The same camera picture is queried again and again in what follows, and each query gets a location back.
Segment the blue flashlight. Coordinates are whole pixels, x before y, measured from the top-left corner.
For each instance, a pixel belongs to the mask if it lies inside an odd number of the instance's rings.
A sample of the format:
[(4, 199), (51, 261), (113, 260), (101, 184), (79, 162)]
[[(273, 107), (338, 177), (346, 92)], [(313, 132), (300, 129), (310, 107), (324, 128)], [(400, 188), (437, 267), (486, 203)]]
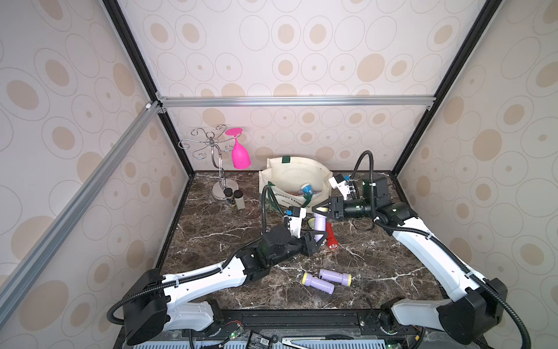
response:
[(309, 183), (305, 183), (301, 188), (300, 191), (305, 195), (305, 196), (313, 196), (315, 194), (314, 190), (312, 189), (311, 184)]

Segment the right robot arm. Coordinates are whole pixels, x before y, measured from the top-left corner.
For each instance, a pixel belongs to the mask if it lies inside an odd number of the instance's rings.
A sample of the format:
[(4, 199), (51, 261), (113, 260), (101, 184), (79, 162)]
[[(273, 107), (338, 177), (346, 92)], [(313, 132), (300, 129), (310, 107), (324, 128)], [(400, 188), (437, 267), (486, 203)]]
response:
[(395, 298), (386, 302), (381, 316), (384, 327), (427, 327), (445, 332), (464, 346), (474, 343), (486, 348), (482, 337), (507, 314), (519, 330), (522, 348), (531, 348), (526, 325), (507, 302), (505, 284), (473, 269), (440, 241), (407, 203), (394, 202), (385, 179), (373, 176), (372, 152), (364, 151), (359, 158), (369, 160), (367, 179), (358, 185), (353, 174), (330, 174), (325, 179), (328, 187), (341, 194), (316, 203), (313, 212), (330, 220), (372, 219), (373, 226), (383, 229), (421, 261), (447, 296), (441, 301)]

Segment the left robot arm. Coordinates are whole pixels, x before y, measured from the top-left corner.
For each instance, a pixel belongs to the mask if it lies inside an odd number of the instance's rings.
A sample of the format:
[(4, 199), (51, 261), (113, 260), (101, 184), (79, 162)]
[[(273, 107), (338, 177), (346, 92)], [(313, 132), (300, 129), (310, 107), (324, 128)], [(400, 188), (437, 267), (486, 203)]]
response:
[(146, 271), (123, 298), (107, 312), (107, 321), (122, 326), (125, 342), (135, 346), (152, 340), (163, 331), (214, 332), (222, 325), (215, 301), (198, 299), (223, 289), (236, 288), (268, 276), (271, 268), (302, 254), (310, 257), (327, 239), (326, 224), (315, 222), (312, 231), (302, 230), (299, 207), (283, 213), (283, 223), (267, 227), (266, 201), (276, 200), (270, 186), (261, 192), (262, 232), (220, 263), (185, 273), (162, 275)]

